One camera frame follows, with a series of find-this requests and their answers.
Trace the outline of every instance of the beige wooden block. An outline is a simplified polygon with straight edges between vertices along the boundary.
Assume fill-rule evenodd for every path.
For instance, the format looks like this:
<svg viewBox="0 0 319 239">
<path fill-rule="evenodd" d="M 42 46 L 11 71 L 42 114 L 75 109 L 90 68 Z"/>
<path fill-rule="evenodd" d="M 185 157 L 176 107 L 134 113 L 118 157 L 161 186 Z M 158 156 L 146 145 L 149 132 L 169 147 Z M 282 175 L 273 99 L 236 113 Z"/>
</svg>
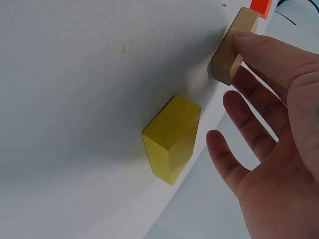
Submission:
<svg viewBox="0 0 319 239">
<path fill-rule="evenodd" d="M 216 80 L 226 85 L 231 85 L 231 82 L 243 61 L 232 42 L 232 29 L 237 28 L 256 32 L 258 16 L 256 11 L 249 8 L 242 7 L 240 9 L 233 24 L 230 26 L 211 60 L 213 77 Z"/>
</svg>

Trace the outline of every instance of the fingernail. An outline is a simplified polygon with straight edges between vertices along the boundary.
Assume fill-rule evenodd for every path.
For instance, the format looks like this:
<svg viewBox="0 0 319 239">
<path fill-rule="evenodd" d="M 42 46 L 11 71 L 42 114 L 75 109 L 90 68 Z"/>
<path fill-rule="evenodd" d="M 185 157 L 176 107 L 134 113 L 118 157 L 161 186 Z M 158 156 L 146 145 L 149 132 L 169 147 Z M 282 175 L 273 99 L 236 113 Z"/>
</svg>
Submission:
<svg viewBox="0 0 319 239">
<path fill-rule="evenodd" d="M 225 91 L 223 97 L 224 97 L 228 92 L 230 92 L 230 91 L 234 91 L 234 90 L 227 90 L 227 91 Z"/>
<path fill-rule="evenodd" d="M 236 37 L 241 37 L 241 38 L 254 35 L 251 31 L 242 30 L 238 28 L 233 29 L 232 34 Z"/>
</svg>

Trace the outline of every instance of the white surface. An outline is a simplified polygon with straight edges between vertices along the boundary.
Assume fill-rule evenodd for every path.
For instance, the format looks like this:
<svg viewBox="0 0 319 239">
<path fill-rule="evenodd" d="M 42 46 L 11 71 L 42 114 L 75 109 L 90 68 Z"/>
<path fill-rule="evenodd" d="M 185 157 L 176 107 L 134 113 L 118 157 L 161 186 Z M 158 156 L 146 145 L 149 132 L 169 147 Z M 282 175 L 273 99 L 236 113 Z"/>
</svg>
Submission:
<svg viewBox="0 0 319 239">
<path fill-rule="evenodd" d="M 319 53 L 319 14 L 308 1 L 290 0 L 277 11 L 297 26 L 275 13 L 266 34 L 303 50 Z"/>
<path fill-rule="evenodd" d="M 142 238 L 222 116 L 226 87 L 207 66 L 243 4 L 2 0 L 0 237 Z M 170 187 L 141 132 L 178 92 L 203 114 Z"/>
</svg>

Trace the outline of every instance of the wooden block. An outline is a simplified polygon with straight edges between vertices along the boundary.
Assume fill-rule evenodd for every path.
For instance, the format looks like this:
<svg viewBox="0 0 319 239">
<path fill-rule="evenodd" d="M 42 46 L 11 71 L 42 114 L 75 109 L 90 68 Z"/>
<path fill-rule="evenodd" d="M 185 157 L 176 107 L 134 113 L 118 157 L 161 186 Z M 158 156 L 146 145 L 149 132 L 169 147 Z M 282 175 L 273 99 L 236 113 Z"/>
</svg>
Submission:
<svg viewBox="0 0 319 239">
<path fill-rule="evenodd" d="M 257 11 L 263 19 L 267 19 L 272 3 L 273 0 L 253 0 L 250 9 Z"/>
<path fill-rule="evenodd" d="M 193 154 L 200 106 L 175 96 L 143 131 L 153 174 L 172 185 Z"/>
<path fill-rule="evenodd" d="M 211 60 L 213 77 L 216 80 L 230 86 L 243 61 L 232 42 L 232 29 L 237 28 L 256 32 L 257 23 L 257 12 L 246 7 L 240 9 Z"/>
</svg>

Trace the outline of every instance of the black cable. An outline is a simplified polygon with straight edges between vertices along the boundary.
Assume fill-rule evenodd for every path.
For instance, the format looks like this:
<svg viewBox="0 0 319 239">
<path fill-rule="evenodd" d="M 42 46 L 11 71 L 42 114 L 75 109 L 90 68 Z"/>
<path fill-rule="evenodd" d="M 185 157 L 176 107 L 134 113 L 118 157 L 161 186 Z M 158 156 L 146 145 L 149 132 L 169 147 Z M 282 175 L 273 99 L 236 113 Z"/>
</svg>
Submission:
<svg viewBox="0 0 319 239">
<path fill-rule="evenodd" d="M 277 6 L 280 6 L 280 5 L 283 4 L 285 1 L 287 1 L 287 0 L 279 0 Z"/>
<path fill-rule="evenodd" d="M 312 5 L 314 5 L 314 7 L 317 9 L 317 12 L 319 13 L 319 7 L 317 6 L 317 4 L 315 4 L 315 2 L 313 0 L 308 0 Z"/>
<path fill-rule="evenodd" d="M 285 19 L 287 19 L 288 21 L 290 21 L 293 25 L 297 26 L 297 24 L 295 24 L 292 20 L 290 20 L 288 17 L 286 17 L 285 15 L 281 14 L 278 11 L 275 11 L 276 13 L 280 14 L 281 16 L 283 16 Z"/>
</svg>

